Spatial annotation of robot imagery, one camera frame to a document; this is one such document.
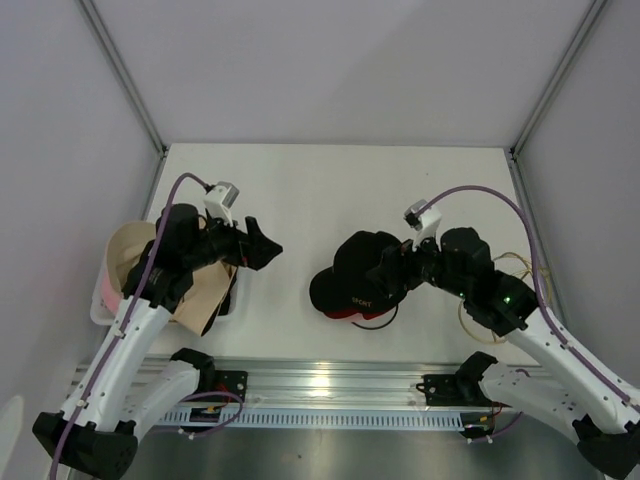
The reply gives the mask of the black sport baseball cap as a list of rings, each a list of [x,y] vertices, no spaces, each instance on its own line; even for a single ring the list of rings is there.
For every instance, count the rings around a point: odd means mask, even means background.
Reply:
[[[382,250],[399,243],[395,236],[382,231],[354,233],[337,249],[332,266],[311,280],[309,296],[313,307],[323,314],[349,307],[381,311],[399,305],[407,293],[385,298],[365,277],[379,263]]]

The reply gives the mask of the black wire hat stand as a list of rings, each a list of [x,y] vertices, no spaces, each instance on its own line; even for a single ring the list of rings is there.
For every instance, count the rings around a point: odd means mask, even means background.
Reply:
[[[379,316],[372,317],[372,318],[362,317],[361,320],[352,322],[352,325],[362,331],[373,332],[373,331],[383,330],[388,326],[390,326],[395,321],[398,314],[398,310],[399,310],[399,306],[396,305],[392,309],[388,310],[387,312],[384,312]]]

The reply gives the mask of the red baseball cap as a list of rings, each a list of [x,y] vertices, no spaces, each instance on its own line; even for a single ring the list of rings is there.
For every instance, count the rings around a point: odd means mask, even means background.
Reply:
[[[324,311],[323,315],[332,320],[349,320],[353,322],[372,321],[393,311],[393,308],[381,311],[363,311],[357,308],[344,308],[335,311]]]

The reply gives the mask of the gold wire hat stand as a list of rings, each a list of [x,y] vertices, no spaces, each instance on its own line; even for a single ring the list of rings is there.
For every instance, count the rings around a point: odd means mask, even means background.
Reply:
[[[520,281],[524,282],[529,288],[532,290],[535,289],[534,282],[534,272],[533,272],[533,263],[530,259],[523,257],[522,255],[512,252],[506,251],[496,257],[493,258],[494,261],[500,263],[501,261],[518,261],[522,267],[518,271],[510,272],[510,275],[518,278]],[[536,278],[538,280],[542,280],[543,283],[543,300],[547,306],[553,305],[553,285],[552,285],[552,275],[551,271],[548,267],[541,267],[539,273]],[[493,331],[490,331],[488,327],[485,327],[485,330],[490,334],[489,338],[483,338],[479,336],[474,328],[470,328],[466,320],[470,319],[471,316],[468,313],[464,312],[464,301],[461,300],[457,307],[457,317],[458,322],[464,333],[472,338],[474,341],[486,345],[486,346],[497,346],[503,345],[507,342],[507,340],[503,336],[499,336]]]

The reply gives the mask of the pink bucket hat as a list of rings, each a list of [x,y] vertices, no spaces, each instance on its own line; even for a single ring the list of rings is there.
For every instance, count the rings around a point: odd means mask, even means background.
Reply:
[[[100,284],[100,294],[105,307],[116,314],[123,298],[119,278],[109,272],[105,273]]]

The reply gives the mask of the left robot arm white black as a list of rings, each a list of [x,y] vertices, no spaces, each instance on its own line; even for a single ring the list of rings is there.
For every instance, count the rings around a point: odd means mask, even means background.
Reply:
[[[214,360],[183,347],[138,395],[129,391],[151,344],[169,323],[194,275],[222,261],[258,271],[283,248],[255,218],[245,230],[191,204],[163,209],[156,237],[129,273],[123,299],[82,381],[56,413],[40,413],[32,432],[52,458],[50,478],[65,465],[95,479],[120,479],[146,434],[175,405],[231,394],[217,391]]]

